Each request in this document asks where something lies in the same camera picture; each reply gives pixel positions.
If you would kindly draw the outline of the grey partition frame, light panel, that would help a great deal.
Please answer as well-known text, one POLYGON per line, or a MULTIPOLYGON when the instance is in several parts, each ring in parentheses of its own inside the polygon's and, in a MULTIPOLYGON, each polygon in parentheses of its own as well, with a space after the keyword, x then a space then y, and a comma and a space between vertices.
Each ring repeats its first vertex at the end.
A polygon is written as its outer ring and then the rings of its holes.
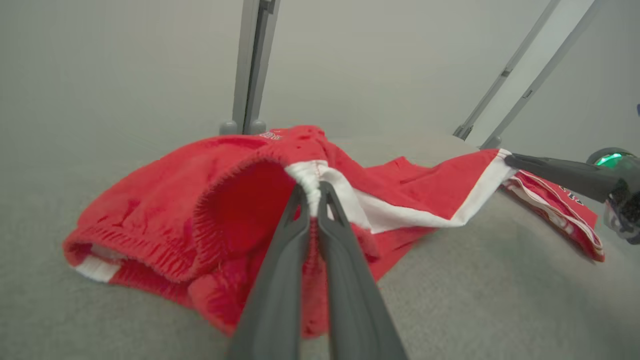
POLYGON ((502 134, 538 92, 594 18, 602 0, 548 0, 501 73, 453 135, 498 148, 502 134))

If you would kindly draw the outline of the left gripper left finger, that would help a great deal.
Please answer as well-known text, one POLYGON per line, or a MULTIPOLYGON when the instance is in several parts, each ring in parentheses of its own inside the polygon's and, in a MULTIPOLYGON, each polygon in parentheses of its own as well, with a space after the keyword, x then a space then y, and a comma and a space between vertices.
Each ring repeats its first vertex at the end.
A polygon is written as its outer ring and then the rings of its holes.
POLYGON ((309 233, 306 193, 295 185, 231 338, 227 360, 300 360, 309 233))

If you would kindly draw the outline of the red shorts with white panels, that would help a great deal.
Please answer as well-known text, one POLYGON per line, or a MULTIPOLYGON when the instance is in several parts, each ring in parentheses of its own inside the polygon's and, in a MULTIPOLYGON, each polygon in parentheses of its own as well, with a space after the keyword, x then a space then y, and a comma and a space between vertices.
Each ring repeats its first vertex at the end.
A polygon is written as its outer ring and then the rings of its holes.
POLYGON ((146 291, 195 309, 231 335, 296 184, 311 207, 302 267, 304 337, 329 330, 326 266, 317 230, 319 183, 337 193, 379 280, 421 237, 462 227, 515 174, 507 150, 434 167, 398 157, 364 167, 316 126, 193 142, 103 192, 62 244, 90 280, 146 291))

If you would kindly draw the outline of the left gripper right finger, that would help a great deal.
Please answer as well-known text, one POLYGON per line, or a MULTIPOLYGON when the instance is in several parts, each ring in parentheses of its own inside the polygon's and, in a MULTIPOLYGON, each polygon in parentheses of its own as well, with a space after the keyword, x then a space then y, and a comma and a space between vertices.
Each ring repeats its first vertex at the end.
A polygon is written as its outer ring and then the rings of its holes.
POLYGON ((331 360, 409 360, 334 187, 319 184, 331 360))

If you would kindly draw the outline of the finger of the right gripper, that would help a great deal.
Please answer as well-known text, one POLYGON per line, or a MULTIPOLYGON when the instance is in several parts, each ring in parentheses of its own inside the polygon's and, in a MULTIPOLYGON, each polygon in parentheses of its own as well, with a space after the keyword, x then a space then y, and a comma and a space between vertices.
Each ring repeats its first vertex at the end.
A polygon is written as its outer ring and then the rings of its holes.
POLYGON ((514 169, 534 174, 599 203, 608 200, 622 203, 624 200, 624 180, 612 168, 520 153, 512 153, 504 161, 514 169))

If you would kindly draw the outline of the red basketball jersey with number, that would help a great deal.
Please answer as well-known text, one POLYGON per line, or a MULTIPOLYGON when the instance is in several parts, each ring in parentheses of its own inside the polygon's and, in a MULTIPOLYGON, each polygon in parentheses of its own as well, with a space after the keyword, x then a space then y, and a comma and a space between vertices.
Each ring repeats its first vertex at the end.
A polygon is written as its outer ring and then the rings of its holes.
POLYGON ((526 171, 518 171, 505 180, 502 187, 512 198, 578 246, 589 259, 605 262, 602 241, 595 230, 598 215, 576 194, 526 171))

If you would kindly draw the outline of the grey partition post with feet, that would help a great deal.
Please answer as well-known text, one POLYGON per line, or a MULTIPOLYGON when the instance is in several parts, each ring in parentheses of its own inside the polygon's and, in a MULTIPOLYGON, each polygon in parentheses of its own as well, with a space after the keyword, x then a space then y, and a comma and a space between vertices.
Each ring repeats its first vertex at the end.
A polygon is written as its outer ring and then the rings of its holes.
POLYGON ((281 2, 243 0, 231 119, 219 126, 220 135, 267 131, 260 111, 281 2))

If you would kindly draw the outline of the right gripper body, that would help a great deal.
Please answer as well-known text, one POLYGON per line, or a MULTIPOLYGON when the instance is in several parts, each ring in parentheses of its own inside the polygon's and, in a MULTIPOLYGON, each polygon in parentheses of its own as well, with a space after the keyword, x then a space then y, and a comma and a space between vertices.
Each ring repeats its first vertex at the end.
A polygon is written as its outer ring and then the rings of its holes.
POLYGON ((592 153, 587 163, 619 180, 593 198, 605 205, 603 223, 629 244, 640 245, 640 156, 608 147, 592 153))

